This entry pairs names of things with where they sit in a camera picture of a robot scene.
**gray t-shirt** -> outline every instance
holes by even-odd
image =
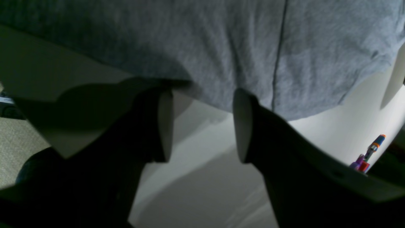
[[[242,87],[287,120],[341,104],[405,38],[403,0],[2,0],[0,23],[231,111]]]

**colorful toy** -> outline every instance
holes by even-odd
[[[366,155],[361,154],[355,162],[353,162],[349,167],[360,172],[366,173],[370,164],[368,163],[371,155],[378,150],[382,142],[385,140],[385,135],[380,135],[374,142],[369,146]]]

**purple object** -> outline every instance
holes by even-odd
[[[358,170],[360,168],[360,164],[353,162],[349,167],[352,169]]]
[[[364,160],[364,155],[361,154],[355,162],[360,165],[363,162],[363,160]]]

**beige carpet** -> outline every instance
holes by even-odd
[[[29,122],[0,118],[0,189],[14,184],[24,162],[47,147]]]

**orange object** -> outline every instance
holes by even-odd
[[[363,162],[360,164],[360,167],[358,168],[358,170],[359,170],[360,172],[365,172],[365,171],[369,168],[369,166],[370,166],[370,164],[368,164],[367,162],[363,161]]]

